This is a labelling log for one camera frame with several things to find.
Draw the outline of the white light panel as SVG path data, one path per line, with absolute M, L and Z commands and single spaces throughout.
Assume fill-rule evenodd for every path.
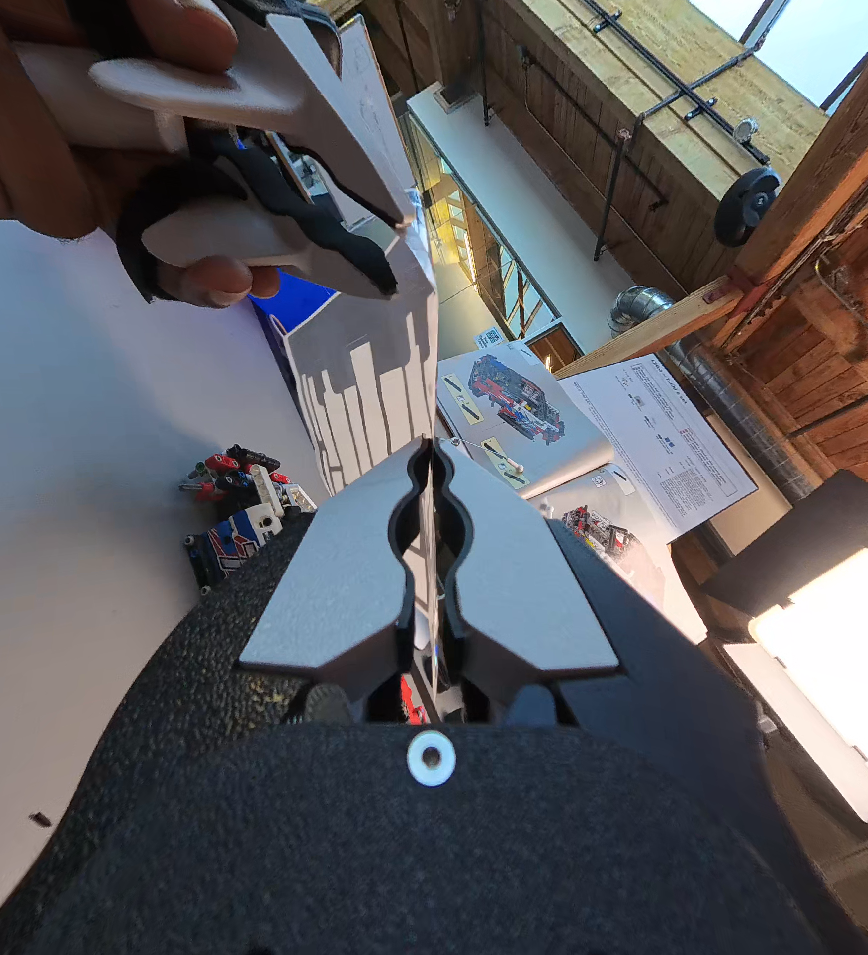
M 868 482 L 836 471 L 701 587 L 748 617 L 730 662 L 868 822 Z

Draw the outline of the person's left hand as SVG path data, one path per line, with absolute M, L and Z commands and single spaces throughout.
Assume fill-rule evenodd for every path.
M 183 68 L 220 74 L 237 51 L 237 35 L 207 1 L 130 1 L 132 19 L 155 57 Z M 102 229 L 115 236 L 123 206 L 168 155 L 70 149 L 31 84 L 13 41 L 88 47 L 65 2 L 0 2 L 0 220 L 58 240 Z M 157 283 L 183 303 L 224 308 L 249 295 L 273 297 L 276 268 L 247 267 L 210 257 L 187 269 L 159 264 Z

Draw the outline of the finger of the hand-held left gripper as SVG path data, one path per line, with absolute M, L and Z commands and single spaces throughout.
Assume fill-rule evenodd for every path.
M 287 13 L 231 18 L 237 35 L 231 78 L 238 92 L 231 122 L 278 133 L 389 227 L 411 225 L 415 211 L 391 161 L 304 21 Z
M 230 135 L 206 135 L 205 158 L 231 178 L 244 199 L 222 199 L 210 214 L 219 254 L 276 265 L 317 285 L 366 299 L 391 299 L 398 281 L 385 252 L 347 231 L 308 200 L 280 162 Z

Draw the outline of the lego sticker sheet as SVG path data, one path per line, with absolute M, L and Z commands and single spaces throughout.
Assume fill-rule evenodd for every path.
M 341 27 L 343 84 L 371 142 L 390 162 L 415 219 L 389 228 L 361 205 L 345 224 L 385 251 L 397 295 L 376 301 L 334 294 L 287 336 L 301 414 L 329 495 L 337 495 L 436 421 L 439 297 L 420 189 L 396 110 L 362 15 Z

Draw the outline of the white printed paper sheet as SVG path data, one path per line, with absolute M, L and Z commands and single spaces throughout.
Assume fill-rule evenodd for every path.
M 559 383 L 607 437 L 668 543 L 759 490 L 654 355 Z

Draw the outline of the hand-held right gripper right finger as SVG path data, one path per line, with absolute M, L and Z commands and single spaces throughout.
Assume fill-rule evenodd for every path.
M 526 686 L 620 662 L 547 520 L 448 440 L 434 441 L 444 649 L 452 675 L 506 708 Z

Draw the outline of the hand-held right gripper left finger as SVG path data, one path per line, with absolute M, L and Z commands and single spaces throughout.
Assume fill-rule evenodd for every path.
M 261 613 L 242 669 L 338 686 L 364 701 L 406 672 L 415 649 L 432 441 L 416 438 L 326 501 Z

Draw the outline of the lego race car model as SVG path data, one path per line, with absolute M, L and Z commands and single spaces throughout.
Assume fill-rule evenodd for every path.
M 287 524 L 318 510 L 303 487 L 281 471 L 279 460 L 234 444 L 195 463 L 178 490 L 213 508 L 216 521 L 187 535 L 183 548 L 201 596 L 208 595 Z

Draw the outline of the lego instruction booklet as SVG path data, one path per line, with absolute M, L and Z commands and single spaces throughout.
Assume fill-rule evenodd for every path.
M 666 580 L 652 512 L 605 433 L 527 352 L 502 343 L 440 361 L 438 405 L 449 430 L 662 610 Z

